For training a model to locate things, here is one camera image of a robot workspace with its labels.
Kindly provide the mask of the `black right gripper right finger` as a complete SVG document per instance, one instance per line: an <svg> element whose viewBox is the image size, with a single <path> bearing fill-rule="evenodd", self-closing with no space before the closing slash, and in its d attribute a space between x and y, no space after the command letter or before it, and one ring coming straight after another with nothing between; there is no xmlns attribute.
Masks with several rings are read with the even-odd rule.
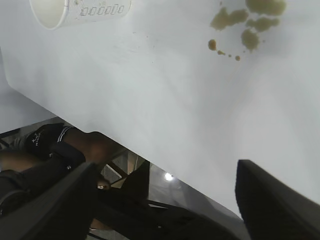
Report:
<svg viewBox="0 0 320 240"><path fill-rule="evenodd" d="M253 240L318 240L320 206L250 160L239 160L235 197Z"/></svg>

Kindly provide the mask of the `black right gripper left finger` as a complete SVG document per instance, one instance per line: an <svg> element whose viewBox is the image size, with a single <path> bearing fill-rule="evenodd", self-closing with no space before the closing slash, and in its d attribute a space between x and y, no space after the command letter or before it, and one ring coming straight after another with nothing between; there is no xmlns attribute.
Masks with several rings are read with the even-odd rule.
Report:
<svg viewBox="0 0 320 240"><path fill-rule="evenodd" d="M97 200L96 168L83 163L0 220L2 240L84 240Z"/></svg>

